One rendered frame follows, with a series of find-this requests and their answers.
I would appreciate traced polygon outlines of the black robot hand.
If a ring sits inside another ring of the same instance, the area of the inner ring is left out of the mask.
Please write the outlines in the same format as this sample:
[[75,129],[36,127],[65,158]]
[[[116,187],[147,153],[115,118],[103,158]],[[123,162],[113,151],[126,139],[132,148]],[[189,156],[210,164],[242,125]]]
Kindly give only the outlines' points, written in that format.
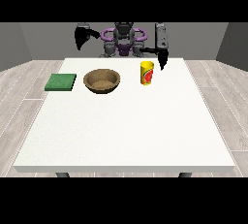
[[169,57],[169,51],[166,48],[142,48],[140,51],[156,54],[158,57],[160,68],[165,68]]
[[98,31],[86,29],[84,27],[77,27],[75,30],[77,49],[81,49],[81,47],[90,39],[90,37],[98,39],[100,36],[101,34]]

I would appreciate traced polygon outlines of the yellow cup with melon print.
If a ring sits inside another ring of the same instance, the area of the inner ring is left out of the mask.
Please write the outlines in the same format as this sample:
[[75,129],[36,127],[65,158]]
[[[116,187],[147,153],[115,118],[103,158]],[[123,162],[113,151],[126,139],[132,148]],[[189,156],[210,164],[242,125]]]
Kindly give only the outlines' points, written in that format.
[[149,85],[152,80],[154,63],[152,61],[141,61],[140,63],[140,83]]

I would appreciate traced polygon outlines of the brown wooden bowl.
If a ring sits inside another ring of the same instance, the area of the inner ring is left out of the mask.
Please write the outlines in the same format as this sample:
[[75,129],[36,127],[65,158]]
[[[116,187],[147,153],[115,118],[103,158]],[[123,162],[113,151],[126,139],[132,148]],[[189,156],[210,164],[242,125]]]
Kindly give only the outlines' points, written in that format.
[[93,93],[108,94],[120,83],[120,75],[111,69],[96,69],[84,76],[83,83]]

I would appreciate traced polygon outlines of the green square pad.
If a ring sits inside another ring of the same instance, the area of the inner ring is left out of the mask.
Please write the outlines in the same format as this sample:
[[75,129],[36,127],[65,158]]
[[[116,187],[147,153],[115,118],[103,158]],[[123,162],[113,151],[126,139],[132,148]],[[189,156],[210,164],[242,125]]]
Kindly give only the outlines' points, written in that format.
[[76,74],[52,74],[45,86],[45,91],[71,91]]

